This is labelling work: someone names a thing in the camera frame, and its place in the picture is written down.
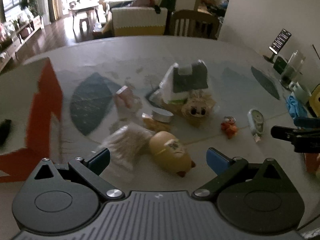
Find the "blue cloth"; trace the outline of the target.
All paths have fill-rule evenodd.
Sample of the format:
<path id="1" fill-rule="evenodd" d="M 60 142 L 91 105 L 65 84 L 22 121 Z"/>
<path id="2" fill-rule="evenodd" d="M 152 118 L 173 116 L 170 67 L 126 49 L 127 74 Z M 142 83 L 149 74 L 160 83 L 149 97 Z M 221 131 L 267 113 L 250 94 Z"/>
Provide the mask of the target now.
<path id="1" fill-rule="evenodd" d="M 293 120 L 296 118 L 307 118 L 308 114 L 304 106 L 292 95 L 286 98 L 286 107 Z"/>

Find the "television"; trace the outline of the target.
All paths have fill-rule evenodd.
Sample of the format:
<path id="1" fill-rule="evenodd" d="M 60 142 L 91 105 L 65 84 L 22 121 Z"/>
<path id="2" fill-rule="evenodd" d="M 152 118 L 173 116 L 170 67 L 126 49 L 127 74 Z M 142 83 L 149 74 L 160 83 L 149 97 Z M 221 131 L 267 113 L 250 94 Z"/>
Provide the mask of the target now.
<path id="1" fill-rule="evenodd" d="M 28 6 L 28 0 L 1 0 L 1 21 L 15 20 Z"/>

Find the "yellow container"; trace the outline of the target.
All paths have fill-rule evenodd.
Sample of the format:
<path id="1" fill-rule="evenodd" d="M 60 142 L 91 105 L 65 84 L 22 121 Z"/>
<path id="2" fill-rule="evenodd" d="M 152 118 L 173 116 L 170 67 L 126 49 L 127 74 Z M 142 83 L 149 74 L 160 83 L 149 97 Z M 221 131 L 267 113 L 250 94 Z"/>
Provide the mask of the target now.
<path id="1" fill-rule="evenodd" d="M 311 93 L 309 105 L 312 109 L 313 116 L 319 118 L 320 115 L 320 84 L 318 84 Z"/>

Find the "dark wooden chair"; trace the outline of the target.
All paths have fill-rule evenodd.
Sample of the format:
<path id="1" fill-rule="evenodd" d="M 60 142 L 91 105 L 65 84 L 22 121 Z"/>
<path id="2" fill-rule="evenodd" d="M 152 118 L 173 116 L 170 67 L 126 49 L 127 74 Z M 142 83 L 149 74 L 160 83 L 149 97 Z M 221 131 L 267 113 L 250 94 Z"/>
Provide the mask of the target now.
<path id="1" fill-rule="evenodd" d="M 220 21 L 217 17 L 195 10 L 179 10 L 172 13 L 170 35 L 216 40 Z"/>

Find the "bag of cotton swabs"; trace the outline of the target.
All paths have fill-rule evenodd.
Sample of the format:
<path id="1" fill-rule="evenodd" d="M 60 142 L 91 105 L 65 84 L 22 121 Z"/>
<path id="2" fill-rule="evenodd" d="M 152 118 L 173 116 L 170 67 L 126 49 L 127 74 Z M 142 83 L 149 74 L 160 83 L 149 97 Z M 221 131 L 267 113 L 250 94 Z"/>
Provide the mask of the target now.
<path id="1" fill-rule="evenodd" d="M 154 134 L 155 132 L 131 122 L 109 135 L 97 149 L 107 148 L 113 165 L 125 171 L 133 171 L 138 152 Z"/>

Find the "wooden coffee table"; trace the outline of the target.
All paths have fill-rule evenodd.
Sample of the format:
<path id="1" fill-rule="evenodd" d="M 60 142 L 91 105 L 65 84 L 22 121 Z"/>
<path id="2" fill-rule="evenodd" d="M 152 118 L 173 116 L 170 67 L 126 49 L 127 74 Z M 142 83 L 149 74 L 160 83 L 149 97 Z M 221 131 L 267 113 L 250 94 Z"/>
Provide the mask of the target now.
<path id="1" fill-rule="evenodd" d="M 87 25 L 90 25 L 91 23 L 91 12 L 95 12 L 95 18 L 98 22 L 100 22 L 99 15 L 98 15 L 98 8 L 99 8 L 99 3 L 98 2 L 93 2 L 93 1 L 87 1 L 87 2 L 82 2 L 82 3 L 76 3 L 73 5 L 72 8 L 68 9 L 68 12 L 72 15 L 73 18 L 73 24 L 72 27 L 74 27 L 74 21 L 75 18 L 78 14 L 85 13 L 86 18 L 82 18 L 79 20 L 79 27 L 82 27 L 82 22 L 86 21 Z"/>

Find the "round silver tin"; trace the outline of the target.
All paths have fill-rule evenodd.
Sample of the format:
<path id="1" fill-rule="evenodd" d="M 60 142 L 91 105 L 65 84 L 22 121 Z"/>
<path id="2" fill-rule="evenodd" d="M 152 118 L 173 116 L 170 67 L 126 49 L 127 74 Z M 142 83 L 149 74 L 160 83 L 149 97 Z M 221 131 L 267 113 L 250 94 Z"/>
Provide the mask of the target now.
<path id="1" fill-rule="evenodd" d="M 174 115 L 170 111 L 162 108 L 153 108 L 151 111 L 151 116 L 153 120 L 163 123 L 170 123 L 174 117 Z"/>

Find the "wooden tv cabinet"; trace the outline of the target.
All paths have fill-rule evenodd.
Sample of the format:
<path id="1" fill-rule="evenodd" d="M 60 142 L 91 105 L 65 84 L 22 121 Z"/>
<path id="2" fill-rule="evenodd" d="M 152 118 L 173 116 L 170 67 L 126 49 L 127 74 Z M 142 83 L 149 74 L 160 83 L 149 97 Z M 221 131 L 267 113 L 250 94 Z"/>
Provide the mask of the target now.
<path id="1" fill-rule="evenodd" d="M 4 42 L 1 42 L 1 71 L 10 62 L 19 61 L 17 53 L 27 44 L 40 29 L 43 29 L 43 20 L 40 15 L 29 20 L 26 24 L 13 32 L 11 37 Z"/>

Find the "glass jar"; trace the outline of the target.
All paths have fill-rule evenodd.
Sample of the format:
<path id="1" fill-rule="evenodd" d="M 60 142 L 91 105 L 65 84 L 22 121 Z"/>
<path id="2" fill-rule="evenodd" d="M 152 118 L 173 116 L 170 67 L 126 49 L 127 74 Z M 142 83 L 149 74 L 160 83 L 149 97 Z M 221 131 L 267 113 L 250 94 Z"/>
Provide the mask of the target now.
<path id="1" fill-rule="evenodd" d="M 289 89 L 290 83 L 298 75 L 300 69 L 302 68 L 305 61 L 305 56 L 300 51 L 295 51 L 292 53 L 284 71 L 280 76 L 280 84 L 285 88 Z"/>

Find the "small stool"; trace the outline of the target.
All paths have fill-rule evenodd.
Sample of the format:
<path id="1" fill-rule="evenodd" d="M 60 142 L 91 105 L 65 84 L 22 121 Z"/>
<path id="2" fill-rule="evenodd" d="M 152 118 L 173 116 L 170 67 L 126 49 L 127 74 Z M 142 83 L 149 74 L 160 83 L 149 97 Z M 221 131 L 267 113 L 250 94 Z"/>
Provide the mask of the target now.
<path id="1" fill-rule="evenodd" d="M 84 29 L 84 25 L 86 26 L 86 30 L 90 29 L 91 26 L 91 20 L 87 17 L 87 18 L 82 18 L 79 20 L 79 28 L 80 30 Z"/>

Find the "red orange keychain toy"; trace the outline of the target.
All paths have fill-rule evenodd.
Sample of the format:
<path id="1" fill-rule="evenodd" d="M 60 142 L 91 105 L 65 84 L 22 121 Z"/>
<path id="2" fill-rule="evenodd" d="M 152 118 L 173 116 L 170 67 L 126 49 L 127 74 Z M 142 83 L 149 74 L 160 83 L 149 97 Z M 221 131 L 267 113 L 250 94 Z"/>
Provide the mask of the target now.
<path id="1" fill-rule="evenodd" d="M 236 120 L 232 116 L 225 116 L 223 122 L 221 122 L 221 130 L 227 136 L 228 139 L 232 139 L 237 132 Z"/>

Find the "yellow plush toy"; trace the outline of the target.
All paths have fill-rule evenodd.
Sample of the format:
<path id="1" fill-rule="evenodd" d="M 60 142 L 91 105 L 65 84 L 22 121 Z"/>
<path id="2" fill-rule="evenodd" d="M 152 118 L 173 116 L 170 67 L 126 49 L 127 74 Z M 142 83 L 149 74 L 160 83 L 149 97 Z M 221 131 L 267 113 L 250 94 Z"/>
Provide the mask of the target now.
<path id="1" fill-rule="evenodd" d="M 170 174 L 183 178 L 196 167 L 185 146 L 169 132 L 161 131 L 151 137 L 149 149 L 155 163 Z"/>

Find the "orange snack packet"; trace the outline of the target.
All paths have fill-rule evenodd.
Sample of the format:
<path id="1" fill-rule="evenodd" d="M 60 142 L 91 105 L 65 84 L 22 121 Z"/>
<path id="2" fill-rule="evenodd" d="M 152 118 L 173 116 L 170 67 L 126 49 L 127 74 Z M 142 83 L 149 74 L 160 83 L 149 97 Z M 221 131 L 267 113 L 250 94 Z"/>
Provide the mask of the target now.
<path id="1" fill-rule="evenodd" d="M 144 122 L 144 125 L 147 129 L 154 131 L 154 132 L 170 132 L 171 127 L 169 124 L 154 120 L 150 115 L 142 113 L 142 119 Z"/>

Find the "brown fluffy doll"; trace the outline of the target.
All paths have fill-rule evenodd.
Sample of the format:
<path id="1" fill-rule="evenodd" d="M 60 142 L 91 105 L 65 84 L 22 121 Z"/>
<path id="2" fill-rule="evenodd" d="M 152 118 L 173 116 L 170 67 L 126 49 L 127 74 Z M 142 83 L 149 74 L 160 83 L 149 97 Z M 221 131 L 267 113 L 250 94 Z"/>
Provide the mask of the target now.
<path id="1" fill-rule="evenodd" d="M 199 127 L 210 116 L 216 102 L 203 90 L 192 90 L 181 108 L 183 117 L 189 124 Z"/>

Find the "cream and yellow sofa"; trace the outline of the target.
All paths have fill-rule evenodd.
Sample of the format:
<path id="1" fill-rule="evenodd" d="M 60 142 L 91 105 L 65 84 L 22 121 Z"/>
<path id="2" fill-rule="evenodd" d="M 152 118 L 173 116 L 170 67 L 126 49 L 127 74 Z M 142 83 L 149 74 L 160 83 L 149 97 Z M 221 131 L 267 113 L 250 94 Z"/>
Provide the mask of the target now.
<path id="1" fill-rule="evenodd" d="M 175 0 L 106 0 L 108 25 L 115 37 L 164 35 Z"/>

